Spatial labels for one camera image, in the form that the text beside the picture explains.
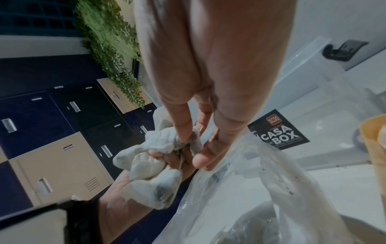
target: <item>red logo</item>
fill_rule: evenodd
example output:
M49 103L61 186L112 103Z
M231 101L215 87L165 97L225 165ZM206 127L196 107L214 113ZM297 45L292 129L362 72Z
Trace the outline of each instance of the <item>red logo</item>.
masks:
M267 121L271 124L271 125L276 125L278 123L281 122L281 118L279 118L279 116L277 116L276 114L273 114L269 117L267 117Z

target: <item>silver handle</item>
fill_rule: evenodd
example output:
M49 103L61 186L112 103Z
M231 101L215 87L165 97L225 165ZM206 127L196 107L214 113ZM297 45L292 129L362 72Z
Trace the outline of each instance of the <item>silver handle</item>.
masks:
M17 131L17 128L13 121L8 118L8 119L2 119L1 122L3 122L4 127L7 129L8 133L12 133Z
M148 132L148 130L146 130L146 128L143 125L141 125L141 129L145 132L145 134Z
M75 102L70 102L71 107L75 110L75 112L80 112L79 107L76 105Z
M49 194L53 192L51 186L48 184L47 180L45 178L41 178L38 182L39 188L44 192L45 194Z
M117 99L121 99L121 98L119 97L118 93L116 93L116 92L113 92L113 95L112 95L112 96L115 96Z
M111 153L111 151L107 148L106 145L101 146L101 148L102 148L102 150L105 152L105 154L106 154L106 156L107 156L108 158L111 158L111 157L113 156L112 153Z

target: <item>black latch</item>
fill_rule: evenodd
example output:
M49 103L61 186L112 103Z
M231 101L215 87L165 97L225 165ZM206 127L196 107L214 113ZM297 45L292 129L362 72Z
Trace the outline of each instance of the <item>black latch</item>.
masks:
M366 41L347 40L339 49L333 49L332 44L324 47L322 55L327 59L347 62L349 61L361 47L369 44Z

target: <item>locker vent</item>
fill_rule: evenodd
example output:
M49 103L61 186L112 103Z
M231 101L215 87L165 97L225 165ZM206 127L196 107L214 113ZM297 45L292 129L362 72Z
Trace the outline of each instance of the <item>locker vent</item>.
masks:
M91 192L92 190L97 188L100 185L100 183L99 183L99 180L96 177L94 177L91 180L87 181L84 185L87 187L87 190Z
M56 126L56 127L51 128L51 134L53 136L58 136L58 135L61 135L63 133L64 133L64 129L62 126Z

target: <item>plastic bag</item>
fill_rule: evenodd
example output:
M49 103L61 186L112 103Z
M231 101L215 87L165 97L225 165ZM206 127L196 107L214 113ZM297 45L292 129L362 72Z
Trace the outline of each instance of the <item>plastic bag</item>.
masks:
M212 243L257 243L257 238L270 244L362 243L350 234L340 215L306 171L288 155L249 133L233 144L214 171L201 170L195 175L176 214L154 243L184 243L213 193L221 184L232 184L227 179L237 173L238 164L248 161L256 164L256 161L247 159L248 155L256 152L261 159L261 181L275 204L277 224L265 225L267 221L272 221L273 216L266 207L268 212L262 211L259 206L242 215L230 231L218 233L218 239L214 238Z

